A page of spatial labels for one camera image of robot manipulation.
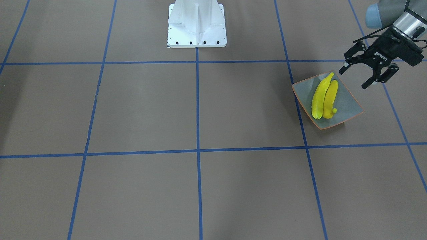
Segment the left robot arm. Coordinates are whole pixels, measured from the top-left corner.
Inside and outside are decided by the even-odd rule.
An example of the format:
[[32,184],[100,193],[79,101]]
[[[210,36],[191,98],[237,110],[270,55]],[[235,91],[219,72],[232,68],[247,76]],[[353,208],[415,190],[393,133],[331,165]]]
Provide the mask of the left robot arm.
[[386,83],[398,70],[395,59],[410,66],[422,62],[422,36],[426,34],[425,0],[380,0],[368,7],[365,24],[374,32],[355,40],[344,53],[345,62],[339,73],[343,74],[354,64],[365,64],[372,77],[362,84],[366,89],[375,82]]

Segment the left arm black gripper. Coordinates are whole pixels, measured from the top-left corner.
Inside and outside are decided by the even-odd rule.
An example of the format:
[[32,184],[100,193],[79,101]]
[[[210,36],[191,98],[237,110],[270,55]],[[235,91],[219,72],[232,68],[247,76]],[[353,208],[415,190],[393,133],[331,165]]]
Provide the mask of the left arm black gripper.
[[[400,58],[410,66],[415,66],[424,59],[423,50],[416,44],[416,40],[407,37],[394,27],[384,27],[365,36],[365,38],[377,38],[371,47],[380,53],[386,61]],[[343,75],[351,65],[364,63],[369,57],[366,50],[366,44],[356,42],[344,53],[345,62],[339,73]],[[382,68],[378,67],[373,70],[372,77],[362,84],[362,88],[366,89],[374,82],[386,83],[399,69],[400,67],[397,64],[392,63],[384,73],[381,73]]]

